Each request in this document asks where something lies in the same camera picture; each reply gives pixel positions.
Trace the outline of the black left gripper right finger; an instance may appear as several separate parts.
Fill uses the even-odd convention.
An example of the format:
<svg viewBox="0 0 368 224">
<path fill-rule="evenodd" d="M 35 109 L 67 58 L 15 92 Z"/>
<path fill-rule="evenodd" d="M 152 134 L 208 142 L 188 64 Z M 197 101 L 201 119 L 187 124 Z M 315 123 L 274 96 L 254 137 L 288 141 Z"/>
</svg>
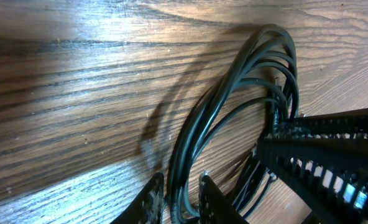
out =
<svg viewBox="0 0 368 224">
<path fill-rule="evenodd" d="M 210 176 L 200 176 L 199 213 L 201 224 L 247 224 Z"/>
</svg>

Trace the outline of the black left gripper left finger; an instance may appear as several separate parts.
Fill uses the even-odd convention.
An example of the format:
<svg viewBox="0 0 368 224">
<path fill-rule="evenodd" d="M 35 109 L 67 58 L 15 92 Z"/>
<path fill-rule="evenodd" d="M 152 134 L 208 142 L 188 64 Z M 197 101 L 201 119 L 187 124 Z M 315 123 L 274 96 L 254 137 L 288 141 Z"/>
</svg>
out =
<svg viewBox="0 0 368 224">
<path fill-rule="evenodd" d="M 163 190 L 164 176 L 157 172 L 111 224 L 161 224 L 165 205 Z"/>
</svg>

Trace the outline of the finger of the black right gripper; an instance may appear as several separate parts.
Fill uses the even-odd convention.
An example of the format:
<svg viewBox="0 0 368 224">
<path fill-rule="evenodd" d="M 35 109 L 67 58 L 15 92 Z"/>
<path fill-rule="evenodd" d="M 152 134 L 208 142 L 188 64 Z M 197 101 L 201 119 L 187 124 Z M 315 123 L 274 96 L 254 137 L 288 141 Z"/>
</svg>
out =
<svg viewBox="0 0 368 224">
<path fill-rule="evenodd" d="M 368 223 L 368 139 L 262 139 L 256 155 L 323 223 Z"/>
<path fill-rule="evenodd" d="M 277 137 L 286 139 L 368 136 L 368 108 L 341 113 L 288 119 L 277 127 Z"/>
</svg>

